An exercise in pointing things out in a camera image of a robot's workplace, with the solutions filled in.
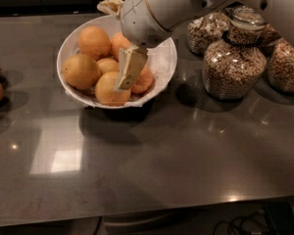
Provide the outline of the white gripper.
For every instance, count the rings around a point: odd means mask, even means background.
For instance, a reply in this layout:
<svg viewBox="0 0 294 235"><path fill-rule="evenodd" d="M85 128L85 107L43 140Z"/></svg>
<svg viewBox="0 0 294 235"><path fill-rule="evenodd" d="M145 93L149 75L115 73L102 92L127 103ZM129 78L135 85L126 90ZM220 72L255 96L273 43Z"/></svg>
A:
<svg viewBox="0 0 294 235"><path fill-rule="evenodd" d="M122 34L132 43L119 51L119 73L114 86L116 91L130 89L147 63L146 48L157 47L172 33L156 21L148 0L103 0L97 4L97 10L120 20Z"/></svg>

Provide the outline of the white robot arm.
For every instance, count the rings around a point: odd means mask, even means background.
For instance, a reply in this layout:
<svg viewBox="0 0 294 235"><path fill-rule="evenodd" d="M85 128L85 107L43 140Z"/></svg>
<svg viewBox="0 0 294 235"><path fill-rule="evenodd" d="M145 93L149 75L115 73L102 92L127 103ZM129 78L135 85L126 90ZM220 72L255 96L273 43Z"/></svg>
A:
<svg viewBox="0 0 294 235"><path fill-rule="evenodd" d="M121 52L119 89L135 82L147 62L147 50L172 35L182 22L203 17L239 2L260 14L294 47L294 0L104 0L97 9L120 21L122 34L131 42Z"/></svg>

